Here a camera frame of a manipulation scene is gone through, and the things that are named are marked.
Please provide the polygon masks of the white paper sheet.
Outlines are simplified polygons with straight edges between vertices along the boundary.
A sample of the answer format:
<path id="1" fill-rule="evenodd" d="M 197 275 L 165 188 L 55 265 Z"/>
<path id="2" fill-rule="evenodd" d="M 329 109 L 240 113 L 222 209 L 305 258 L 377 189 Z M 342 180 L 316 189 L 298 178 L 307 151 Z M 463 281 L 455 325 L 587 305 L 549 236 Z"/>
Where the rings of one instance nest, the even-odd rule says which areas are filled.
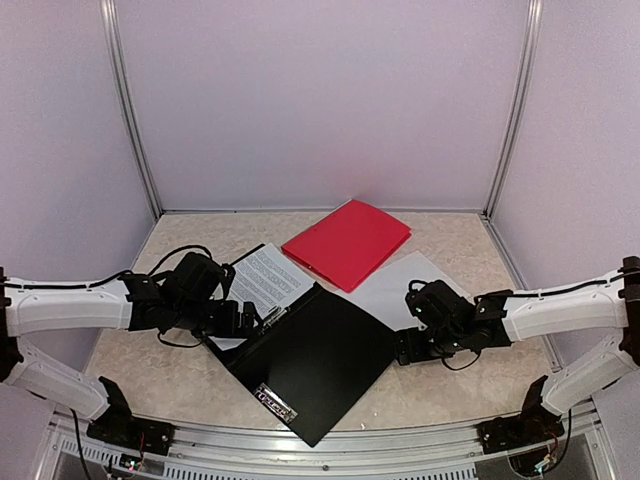
<path id="1" fill-rule="evenodd" d="M 424 330 L 419 320 L 411 315 L 405 302 L 411 280 L 426 282 L 443 280 L 458 295 L 466 299 L 471 298 L 466 290 L 419 251 L 380 268 L 353 292 L 339 291 L 338 295 L 365 310 L 394 331 L 412 327 Z"/>

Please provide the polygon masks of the printed text paper sheet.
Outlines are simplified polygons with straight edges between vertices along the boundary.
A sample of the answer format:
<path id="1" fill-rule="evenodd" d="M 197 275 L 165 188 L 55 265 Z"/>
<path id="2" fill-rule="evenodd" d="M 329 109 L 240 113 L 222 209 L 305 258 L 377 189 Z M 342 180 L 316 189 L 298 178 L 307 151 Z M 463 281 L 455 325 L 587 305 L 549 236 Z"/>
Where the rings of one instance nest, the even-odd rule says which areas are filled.
<path id="1" fill-rule="evenodd" d="M 262 321 L 276 306 L 291 310 L 293 304 L 312 289 L 315 283 L 273 243 L 257 247 L 236 260 L 232 266 L 236 275 L 228 299 L 237 301 L 240 307 L 245 302 L 251 302 Z M 209 337 L 206 346 L 213 353 L 231 353 L 264 331 L 262 325 L 255 320 L 254 330 L 248 338 Z"/>

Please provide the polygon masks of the red file folder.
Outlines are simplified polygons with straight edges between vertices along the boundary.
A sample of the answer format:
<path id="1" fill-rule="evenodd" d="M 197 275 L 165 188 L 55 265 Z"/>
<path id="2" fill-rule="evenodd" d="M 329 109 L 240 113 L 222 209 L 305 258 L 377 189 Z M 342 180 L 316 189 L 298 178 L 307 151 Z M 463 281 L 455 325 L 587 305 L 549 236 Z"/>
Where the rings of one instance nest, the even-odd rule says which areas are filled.
<path id="1" fill-rule="evenodd" d="M 350 293 L 409 238 L 411 228 L 392 215 L 350 200 L 282 245 L 301 266 Z"/>

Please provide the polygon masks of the black book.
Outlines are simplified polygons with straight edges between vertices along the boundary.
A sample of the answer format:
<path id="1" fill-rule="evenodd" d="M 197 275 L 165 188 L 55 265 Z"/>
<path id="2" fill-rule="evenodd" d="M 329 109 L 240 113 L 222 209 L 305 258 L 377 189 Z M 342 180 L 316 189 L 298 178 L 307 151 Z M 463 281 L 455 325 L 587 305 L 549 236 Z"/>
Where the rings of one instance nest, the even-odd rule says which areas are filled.
<path id="1" fill-rule="evenodd" d="M 252 396 L 264 383 L 295 409 L 296 419 L 283 424 L 315 447 L 393 362 L 394 335 L 315 282 L 264 333 L 231 353 L 207 349 Z"/>

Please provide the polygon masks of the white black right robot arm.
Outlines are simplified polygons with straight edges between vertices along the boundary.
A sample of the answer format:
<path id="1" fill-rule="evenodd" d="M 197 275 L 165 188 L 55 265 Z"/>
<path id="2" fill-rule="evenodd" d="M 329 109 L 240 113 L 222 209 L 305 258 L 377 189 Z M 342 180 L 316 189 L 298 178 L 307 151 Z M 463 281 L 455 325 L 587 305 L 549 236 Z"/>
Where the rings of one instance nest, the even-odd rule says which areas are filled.
<path id="1" fill-rule="evenodd" d="M 639 259 L 623 259 L 601 277 L 553 289 L 500 290 L 473 300 L 445 281 L 412 280 L 405 302 L 419 326 L 395 335 L 399 364 L 481 354 L 533 337 L 608 328 L 610 334 L 561 372 L 529 389 L 511 433 L 523 444 L 546 432 L 551 418 L 639 368 Z"/>

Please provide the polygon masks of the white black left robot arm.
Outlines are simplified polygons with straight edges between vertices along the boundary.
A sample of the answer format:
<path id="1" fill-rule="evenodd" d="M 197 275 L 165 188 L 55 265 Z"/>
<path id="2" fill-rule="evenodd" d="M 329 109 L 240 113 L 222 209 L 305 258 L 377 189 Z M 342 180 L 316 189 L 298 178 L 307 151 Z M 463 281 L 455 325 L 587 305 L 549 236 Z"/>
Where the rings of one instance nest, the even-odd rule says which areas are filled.
<path id="1" fill-rule="evenodd" d="M 118 385 L 89 377 L 26 340 L 36 332 L 101 328 L 128 332 L 172 329 L 198 338 L 246 339 L 263 320 L 250 301 L 230 297 L 236 271 L 190 252 L 174 269 L 130 270 L 93 283 L 1 279 L 1 380 L 63 404 L 100 424 L 121 445 L 140 424 Z"/>

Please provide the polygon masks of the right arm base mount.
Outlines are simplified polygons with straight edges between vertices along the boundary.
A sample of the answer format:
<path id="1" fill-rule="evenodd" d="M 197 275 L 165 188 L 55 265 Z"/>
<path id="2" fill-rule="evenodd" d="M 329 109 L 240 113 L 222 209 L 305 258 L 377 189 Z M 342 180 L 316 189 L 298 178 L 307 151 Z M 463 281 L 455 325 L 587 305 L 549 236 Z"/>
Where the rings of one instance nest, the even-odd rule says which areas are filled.
<path id="1" fill-rule="evenodd" d="M 476 431 L 483 453 L 493 454 L 557 439 L 565 433 L 565 428 L 554 416 L 551 419 L 522 419 L 514 415 L 481 422 Z"/>

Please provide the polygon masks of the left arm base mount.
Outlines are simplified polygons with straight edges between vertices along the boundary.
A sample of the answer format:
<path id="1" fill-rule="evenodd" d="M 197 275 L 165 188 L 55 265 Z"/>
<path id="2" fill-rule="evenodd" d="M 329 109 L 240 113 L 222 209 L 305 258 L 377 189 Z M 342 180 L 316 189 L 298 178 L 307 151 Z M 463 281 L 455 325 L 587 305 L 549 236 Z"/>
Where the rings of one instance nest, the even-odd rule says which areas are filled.
<path id="1" fill-rule="evenodd" d="M 91 421 L 86 435 L 143 454 L 167 456 L 176 427 L 167 422 L 127 415 L 103 415 Z"/>

